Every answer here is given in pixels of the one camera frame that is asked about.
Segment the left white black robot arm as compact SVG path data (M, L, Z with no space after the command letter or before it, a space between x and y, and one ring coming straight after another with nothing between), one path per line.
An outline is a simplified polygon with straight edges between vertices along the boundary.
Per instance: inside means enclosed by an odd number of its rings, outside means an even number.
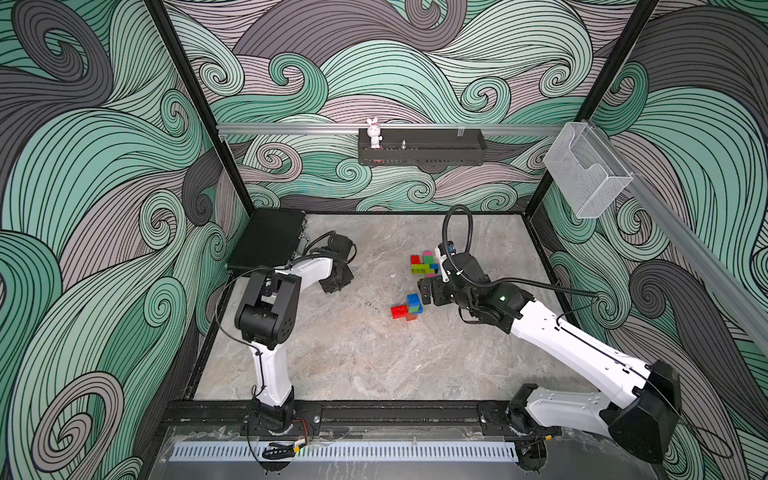
M237 342L253 360L256 381L250 417L262 428L283 432L293 425L295 390L286 344L296 324L300 294L314 284L326 293L349 285L353 280L349 263L356 254L353 240L331 230L283 266L259 266L246 272L248 283L233 323L241 335Z

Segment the lime long lego brick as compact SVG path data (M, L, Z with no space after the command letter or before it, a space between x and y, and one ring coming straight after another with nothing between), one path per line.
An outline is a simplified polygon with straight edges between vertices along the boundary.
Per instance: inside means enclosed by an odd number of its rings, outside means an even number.
M434 270L428 264L412 264L411 272L413 274L433 274Z

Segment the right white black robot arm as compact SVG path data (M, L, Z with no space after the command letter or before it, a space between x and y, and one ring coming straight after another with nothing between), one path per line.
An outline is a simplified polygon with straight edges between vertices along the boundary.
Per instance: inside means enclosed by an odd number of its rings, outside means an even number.
M624 451L651 465L663 462L677 426L694 437L705 428L683 413L679 373L668 363L647 363L625 354L569 323L526 291L530 280L492 280L470 250L457 251L449 239L456 213L449 208L435 249L438 274L418 283L424 303L454 304L468 325L487 325L529 342L568 366L595 386L592 393L555 391L534 383L523 385L505 410L516 435L521 466L537 471L547 459L546 443L563 429L580 430L612 440Z

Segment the red long lego brick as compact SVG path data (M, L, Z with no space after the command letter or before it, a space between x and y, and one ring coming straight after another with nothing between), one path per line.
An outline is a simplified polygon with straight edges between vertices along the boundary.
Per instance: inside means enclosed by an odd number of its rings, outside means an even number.
M406 305L399 305L391 308L391 317L393 319L405 318L409 315L409 308Z

